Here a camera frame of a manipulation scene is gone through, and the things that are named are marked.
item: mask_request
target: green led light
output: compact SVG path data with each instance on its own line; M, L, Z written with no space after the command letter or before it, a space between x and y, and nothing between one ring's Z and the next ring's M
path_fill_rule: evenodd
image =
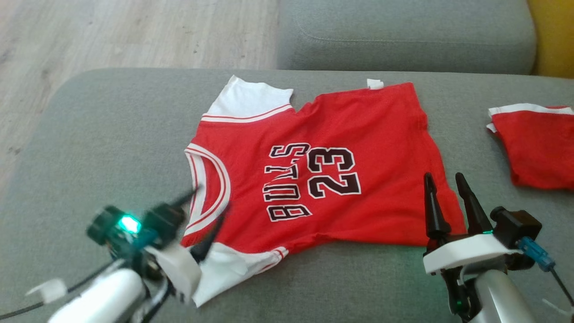
M126 214L119 219L118 225L122 230L128 233L138 233L142 227L141 223L129 214Z

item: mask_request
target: garment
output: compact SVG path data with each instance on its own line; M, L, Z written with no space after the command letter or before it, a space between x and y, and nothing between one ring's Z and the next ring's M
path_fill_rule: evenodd
M453 232L465 231L411 83L322 94L299 112L292 92L233 76L185 149L201 190L182 244L231 201L201 265L198 306L329 241L425 245L428 171Z
M574 111L520 103L488 110L486 127L504 143L512 182L574 190Z

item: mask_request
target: yellow upholstery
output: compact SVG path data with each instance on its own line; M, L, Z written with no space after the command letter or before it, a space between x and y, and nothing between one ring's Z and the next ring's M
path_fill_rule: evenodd
M533 74L574 78L574 0L528 0L538 38Z

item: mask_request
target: gray fabric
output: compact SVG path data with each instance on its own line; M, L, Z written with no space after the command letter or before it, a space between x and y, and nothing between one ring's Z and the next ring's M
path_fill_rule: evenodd
M53 97L0 207L0 312L33 286L71 284L108 260L84 230L106 204L141 211L191 185L183 154L211 102L232 74L294 88L301 107L330 91L413 82L447 177L461 171L488 211L526 209L543 224L539 241L574 290L572 193L516 188L503 148L485 129L487 109L517 102L568 105L574 80L415 72L96 70ZM422 248L336 243L289 255L201 309L171 300L158 322L458 322L439 277L426 276ZM549 274L512 272L540 321L560 321L541 298L567 308ZM49 305L11 322L46 320Z
M283 0L278 68L529 74L525 0Z

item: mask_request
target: white sleeve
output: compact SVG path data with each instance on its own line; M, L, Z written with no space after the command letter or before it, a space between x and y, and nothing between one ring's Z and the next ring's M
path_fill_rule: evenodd
M293 89L278 89L266 83L250 83L233 75L202 121L253 122L292 109Z

